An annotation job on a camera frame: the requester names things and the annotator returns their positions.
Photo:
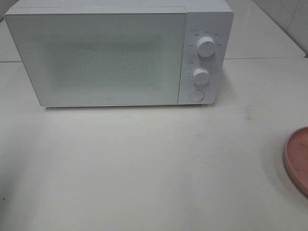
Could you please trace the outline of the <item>round white door button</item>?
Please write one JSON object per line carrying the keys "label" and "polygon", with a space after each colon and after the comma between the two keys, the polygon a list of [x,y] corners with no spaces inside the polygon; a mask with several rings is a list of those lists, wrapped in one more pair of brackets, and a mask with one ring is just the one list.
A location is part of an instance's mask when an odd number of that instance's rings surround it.
{"label": "round white door button", "polygon": [[200,102],[204,99],[204,92],[202,90],[194,90],[190,93],[189,97],[194,102]]}

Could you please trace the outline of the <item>white microwave knob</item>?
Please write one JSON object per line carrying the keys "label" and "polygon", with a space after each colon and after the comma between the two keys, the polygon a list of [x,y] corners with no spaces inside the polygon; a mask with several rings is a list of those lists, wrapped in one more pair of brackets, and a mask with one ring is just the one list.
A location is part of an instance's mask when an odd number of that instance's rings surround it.
{"label": "white microwave knob", "polygon": [[209,57],[215,53],[216,40],[211,36],[205,36],[197,41],[197,52],[201,57]]}
{"label": "white microwave knob", "polygon": [[206,68],[198,68],[193,71],[192,78],[195,85],[203,86],[209,82],[210,73]]}

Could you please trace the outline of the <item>pink round plate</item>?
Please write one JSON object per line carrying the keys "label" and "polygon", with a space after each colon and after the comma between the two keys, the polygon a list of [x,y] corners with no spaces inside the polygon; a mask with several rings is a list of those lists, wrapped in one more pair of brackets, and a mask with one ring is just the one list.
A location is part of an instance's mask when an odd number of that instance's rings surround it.
{"label": "pink round plate", "polygon": [[308,196],[308,127],[299,128],[289,136],[283,163],[291,182]]}

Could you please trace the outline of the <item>white microwave oven body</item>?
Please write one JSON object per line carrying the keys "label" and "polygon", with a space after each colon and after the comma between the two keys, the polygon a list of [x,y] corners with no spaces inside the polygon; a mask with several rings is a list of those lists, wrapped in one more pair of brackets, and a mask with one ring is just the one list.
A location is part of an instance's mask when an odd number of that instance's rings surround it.
{"label": "white microwave oven body", "polygon": [[[223,0],[20,0],[5,13],[4,20],[7,24],[8,15],[163,13],[185,14],[179,96],[173,105],[214,103],[234,17]],[[209,57],[201,57],[197,52],[197,41],[205,36],[213,37],[217,43],[215,53]],[[209,82],[203,86],[193,82],[193,71],[198,68],[206,68],[210,73]],[[190,99],[194,90],[204,92],[202,101]]]}

